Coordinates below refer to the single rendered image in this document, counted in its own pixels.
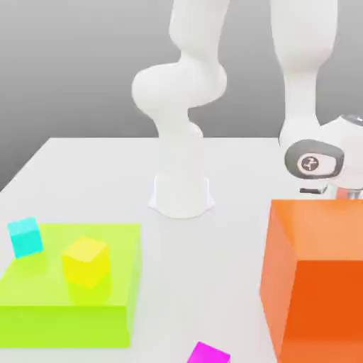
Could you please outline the large orange box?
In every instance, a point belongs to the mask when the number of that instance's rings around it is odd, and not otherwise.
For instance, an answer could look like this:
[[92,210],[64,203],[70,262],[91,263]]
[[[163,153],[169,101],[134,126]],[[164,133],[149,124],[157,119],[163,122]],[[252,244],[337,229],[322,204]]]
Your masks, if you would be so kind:
[[363,363],[363,201],[273,200],[259,293],[277,363]]

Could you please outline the small magenta cube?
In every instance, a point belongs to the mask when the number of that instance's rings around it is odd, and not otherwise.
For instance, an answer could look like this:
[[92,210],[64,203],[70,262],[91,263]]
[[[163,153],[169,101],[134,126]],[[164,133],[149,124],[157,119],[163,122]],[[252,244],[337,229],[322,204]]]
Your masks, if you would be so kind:
[[230,354],[197,342],[186,363],[230,363]]

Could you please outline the small cyan cube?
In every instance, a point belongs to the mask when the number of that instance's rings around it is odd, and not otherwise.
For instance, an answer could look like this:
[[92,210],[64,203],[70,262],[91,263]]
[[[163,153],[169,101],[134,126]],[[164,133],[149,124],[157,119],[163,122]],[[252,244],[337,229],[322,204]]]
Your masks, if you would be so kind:
[[7,227],[16,259],[43,251],[39,225],[34,217],[12,221]]

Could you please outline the large lime green box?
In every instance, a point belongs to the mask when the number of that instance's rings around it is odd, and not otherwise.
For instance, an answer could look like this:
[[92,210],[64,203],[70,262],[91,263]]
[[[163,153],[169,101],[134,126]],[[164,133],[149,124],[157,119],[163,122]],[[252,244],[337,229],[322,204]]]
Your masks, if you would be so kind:
[[[142,269],[137,223],[42,223],[44,250],[0,277],[0,348],[130,346]],[[79,237],[106,242],[111,271],[94,288],[66,281],[61,254]]]

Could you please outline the small yellow cube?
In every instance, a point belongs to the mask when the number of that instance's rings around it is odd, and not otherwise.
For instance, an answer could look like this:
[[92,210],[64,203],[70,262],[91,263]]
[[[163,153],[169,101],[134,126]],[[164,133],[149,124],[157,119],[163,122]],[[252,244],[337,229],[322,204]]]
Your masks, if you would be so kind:
[[65,279],[89,289],[94,288],[111,270],[106,242],[80,237],[62,253]]

